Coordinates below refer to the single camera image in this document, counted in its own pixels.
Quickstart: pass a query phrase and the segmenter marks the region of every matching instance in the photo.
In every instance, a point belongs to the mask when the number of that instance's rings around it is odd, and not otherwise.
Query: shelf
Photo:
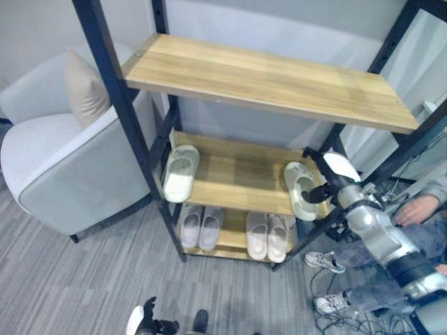
[[[247,237],[245,233],[245,218],[247,212],[225,210],[225,222],[217,241],[217,246],[212,251],[203,251],[200,248],[184,248],[184,252],[190,255],[214,256],[220,258],[232,258],[238,260],[253,260],[247,253]],[[293,236],[296,236],[296,227],[289,231],[289,252],[293,246]]]
[[[283,171],[297,161],[311,168],[321,184],[311,158],[301,151],[267,147],[202,135],[176,132],[176,144],[190,144],[200,152],[193,190],[187,202],[242,211],[293,215]],[[328,203],[320,204],[318,216],[328,215]]]
[[[418,122],[380,75],[155,34],[124,64],[129,87],[412,133]]]

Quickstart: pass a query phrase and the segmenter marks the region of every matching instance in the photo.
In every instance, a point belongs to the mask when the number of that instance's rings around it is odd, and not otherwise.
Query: beige pillow
[[[66,53],[65,85],[71,111],[83,128],[110,107],[109,95],[98,71],[72,50]]]

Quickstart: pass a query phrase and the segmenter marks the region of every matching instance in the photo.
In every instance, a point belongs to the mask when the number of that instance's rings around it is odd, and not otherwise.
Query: gray armchair
[[[120,63],[132,54],[124,45],[115,49]],[[75,51],[94,64],[87,46]],[[141,91],[133,105],[151,144],[149,94]],[[21,208],[42,223],[75,235],[149,193],[114,107],[86,129],[74,119],[65,92],[64,54],[2,91],[0,106],[14,123],[0,153],[6,184]]]

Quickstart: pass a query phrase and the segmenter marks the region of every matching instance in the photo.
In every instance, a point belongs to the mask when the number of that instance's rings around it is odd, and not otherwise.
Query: chair leg
[[[78,236],[76,234],[70,235],[70,238],[75,243],[79,242],[79,238],[78,238]]]

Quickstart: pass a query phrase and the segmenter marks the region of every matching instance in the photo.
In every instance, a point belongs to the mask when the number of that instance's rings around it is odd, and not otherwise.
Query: shelving unit
[[[200,248],[184,248],[189,255],[213,256],[220,258],[232,258],[238,260],[252,260],[247,253],[247,238],[245,233],[246,211],[233,209],[225,210],[225,221],[217,241],[216,248],[212,251],[203,251]],[[297,243],[296,226],[289,230],[287,251],[289,252]]]
[[[192,144],[201,155],[193,193],[188,201],[228,208],[214,251],[184,250],[176,232],[181,206],[177,205],[171,213],[163,198],[157,170],[158,162],[163,165],[170,150],[169,133],[178,127],[177,98],[169,96],[170,109],[149,149],[131,103],[135,89],[336,122],[321,149],[340,148],[331,143],[337,144],[342,129],[340,123],[385,129],[397,135],[410,134],[399,136],[404,155],[393,158],[392,166],[384,168],[386,173],[397,169],[397,164],[409,154],[420,152],[446,120],[442,115],[447,106],[444,102],[418,127],[396,93],[377,74],[166,35],[163,0],[152,0],[157,33],[121,69],[99,0],[73,0],[73,4],[110,100],[182,261],[186,261],[185,253],[249,259],[245,251],[244,229],[247,211],[291,214],[282,170],[289,161],[301,161],[316,172],[315,164],[303,159],[301,151],[176,132],[177,144]],[[370,72],[380,72],[389,57],[387,52],[394,50],[419,8],[428,9],[445,20],[442,13],[447,5],[444,1],[408,0]],[[399,37],[397,42],[392,38],[394,35]],[[286,261],[317,238],[340,214],[339,208],[328,214],[328,204],[322,204],[321,219],[315,221],[315,228],[299,241],[294,238],[289,241]]]
[[[217,247],[210,252],[199,248],[184,249],[192,255],[252,260],[247,253],[245,218],[248,211],[292,216],[291,201],[284,181],[284,167],[299,161],[314,171],[318,184],[320,173],[302,151],[267,147],[202,135],[175,132],[178,145],[190,144],[200,152],[200,162],[193,191],[187,202],[226,209]],[[318,217],[329,214],[328,203],[319,205]],[[289,231],[288,251],[296,245],[296,228]]]
[[[134,89],[411,133],[418,122],[383,77],[154,34],[124,65]]]

